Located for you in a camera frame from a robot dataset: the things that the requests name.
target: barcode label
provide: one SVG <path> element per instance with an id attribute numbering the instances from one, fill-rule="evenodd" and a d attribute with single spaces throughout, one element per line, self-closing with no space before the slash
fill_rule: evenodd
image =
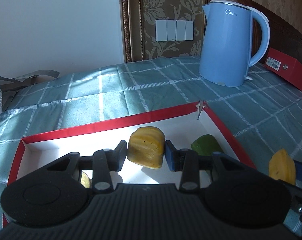
<path id="1" fill-rule="evenodd" d="M 276 59 L 273 59 L 271 57 L 268 57 L 266 61 L 266 65 L 270 66 L 271 68 L 274 68 L 276 71 L 280 68 L 281 62 L 277 61 Z"/>

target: white light switch panel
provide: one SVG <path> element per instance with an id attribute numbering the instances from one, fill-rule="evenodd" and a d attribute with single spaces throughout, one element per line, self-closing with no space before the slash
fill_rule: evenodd
<path id="1" fill-rule="evenodd" d="M 185 22 L 185 40 L 193 41 L 193 21 Z"/>
<path id="2" fill-rule="evenodd" d="M 175 41 L 176 20 L 166 20 L 166 36 L 168 41 Z"/>
<path id="3" fill-rule="evenodd" d="M 166 20 L 155 20 L 155 40 L 167 41 Z"/>
<path id="4" fill-rule="evenodd" d="M 176 21 L 176 34 L 175 40 L 176 41 L 185 41 L 185 22 L 186 21 Z"/>

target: blue kettle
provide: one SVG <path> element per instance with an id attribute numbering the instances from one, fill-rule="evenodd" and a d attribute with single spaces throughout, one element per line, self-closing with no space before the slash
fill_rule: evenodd
<path id="1" fill-rule="evenodd" d="M 270 42 L 267 17 L 255 8 L 236 2 L 212 0 L 203 5 L 206 31 L 199 73 L 205 79 L 227 87 L 238 87 L 247 77 L 248 68 L 266 53 Z M 262 29 L 262 42 L 251 57 L 253 19 Z"/>

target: kettle spout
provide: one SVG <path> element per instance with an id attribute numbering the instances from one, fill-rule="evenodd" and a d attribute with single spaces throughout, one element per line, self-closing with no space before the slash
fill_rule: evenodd
<path id="1" fill-rule="evenodd" d="M 209 18 L 210 7 L 211 7 L 211 4 L 209 4 L 209 3 L 207 3 L 207 4 L 205 4 L 205 5 L 202 6 L 203 11 L 204 11 L 205 16 L 206 16 L 206 19 Z"/>

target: metal screw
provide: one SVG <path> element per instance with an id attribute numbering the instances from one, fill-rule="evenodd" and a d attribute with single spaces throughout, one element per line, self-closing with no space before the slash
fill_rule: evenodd
<path id="1" fill-rule="evenodd" d="M 194 190 L 198 187 L 198 184 L 196 184 L 195 182 L 187 181 L 183 183 L 181 187 L 185 190 Z"/>
<path id="2" fill-rule="evenodd" d="M 106 190 L 108 189 L 109 187 L 111 187 L 111 185 L 107 182 L 98 182 L 94 185 L 94 187 L 97 189 L 97 190 Z"/>

